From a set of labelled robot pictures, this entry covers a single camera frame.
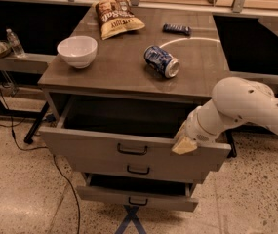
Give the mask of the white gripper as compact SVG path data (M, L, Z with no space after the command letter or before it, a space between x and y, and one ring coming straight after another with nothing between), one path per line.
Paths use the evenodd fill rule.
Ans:
M198 112L201 107L197 107L188 116L185 122L182 123L177 131L172 147L172 151L178 155L186 154L194 151L202 144L214 143L217 139L216 135L208 133L198 120Z

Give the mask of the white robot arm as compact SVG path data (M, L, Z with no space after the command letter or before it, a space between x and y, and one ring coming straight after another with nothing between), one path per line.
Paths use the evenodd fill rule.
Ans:
M278 97L265 84L238 77L218 81L212 97L188 114L174 137L178 155L213 143L221 133L253 123L278 136Z

